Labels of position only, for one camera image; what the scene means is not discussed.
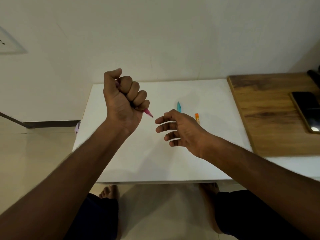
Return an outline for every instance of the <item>blue pen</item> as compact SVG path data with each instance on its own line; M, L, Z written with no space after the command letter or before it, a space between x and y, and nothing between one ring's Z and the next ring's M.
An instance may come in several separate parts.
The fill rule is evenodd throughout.
M178 110L178 112L181 113L181 105L180 105L179 101L178 101L178 103L177 103L177 110Z

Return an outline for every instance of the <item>white table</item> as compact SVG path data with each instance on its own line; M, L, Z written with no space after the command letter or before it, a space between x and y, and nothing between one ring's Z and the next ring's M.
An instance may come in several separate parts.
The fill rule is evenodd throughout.
M176 109L194 117L208 132L252 151L238 109L225 79L142 82L154 118ZM92 86L73 150L80 146L106 118L103 84ZM146 183L215 181L231 179L210 163L183 147L170 147L165 132L156 133L154 119L143 115L136 131L125 141L97 182ZM277 157L268 160L307 177L320 176L320 156Z

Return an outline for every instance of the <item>foot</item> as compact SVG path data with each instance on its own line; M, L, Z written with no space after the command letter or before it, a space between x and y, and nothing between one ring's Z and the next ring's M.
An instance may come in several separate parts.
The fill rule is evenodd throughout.
M216 219L214 217L214 198L219 192L218 184L202 183L199 184L199 189L207 209L210 226L216 233L222 234L223 232L219 229Z
M101 194L99 194L99 198L109 198L109 199L116 199L119 202L120 194L119 194L119 189L117 185L109 185L105 187ZM121 226L120 226L120 220L118 219L118 233L117 233L117 238L116 240L120 240L122 237L122 232L121 232Z

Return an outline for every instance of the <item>smartphone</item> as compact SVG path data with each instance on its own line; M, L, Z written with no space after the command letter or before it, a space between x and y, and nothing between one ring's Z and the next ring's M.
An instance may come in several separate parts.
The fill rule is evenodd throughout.
M312 92L291 92L290 97L308 130L320 133L320 105Z

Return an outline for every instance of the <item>open hand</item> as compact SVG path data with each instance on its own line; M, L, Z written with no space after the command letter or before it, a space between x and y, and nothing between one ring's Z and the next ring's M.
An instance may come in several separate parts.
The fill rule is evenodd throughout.
M106 100L107 120L115 126L121 126L132 134L142 119L142 111L147 109L150 101L147 93L139 91L139 83L130 76L120 77L120 68L104 73L103 95Z
M194 118L185 113L179 113L174 109L157 118L155 123L162 124L155 129L157 133L174 130L164 137L165 141L178 139L169 142L171 147L186 147L196 157L203 158L204 146L208 143L209 138L213 136L203 129Z

